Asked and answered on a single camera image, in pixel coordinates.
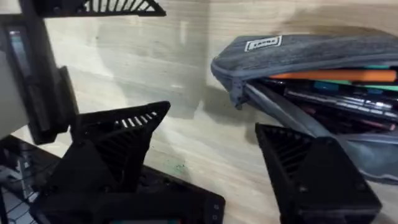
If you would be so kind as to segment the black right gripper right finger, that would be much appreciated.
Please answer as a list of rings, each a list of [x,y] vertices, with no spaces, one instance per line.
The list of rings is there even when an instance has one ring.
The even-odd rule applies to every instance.
[[[281,223],[372,223],[382,203],[338,141],[257,123]]]

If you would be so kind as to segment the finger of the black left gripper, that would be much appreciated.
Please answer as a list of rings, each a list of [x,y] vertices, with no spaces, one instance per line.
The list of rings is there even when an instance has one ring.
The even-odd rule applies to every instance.
[[[155,0],[34,0],[41,17],[164,17],[166,11]]]

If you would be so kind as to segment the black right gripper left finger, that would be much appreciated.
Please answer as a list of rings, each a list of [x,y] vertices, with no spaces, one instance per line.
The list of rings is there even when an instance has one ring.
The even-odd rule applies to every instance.
[[[134,192],[152,135],[169,109],[168,101],[159,101],[77,115],[71,123],[72,144],[39,197]]]

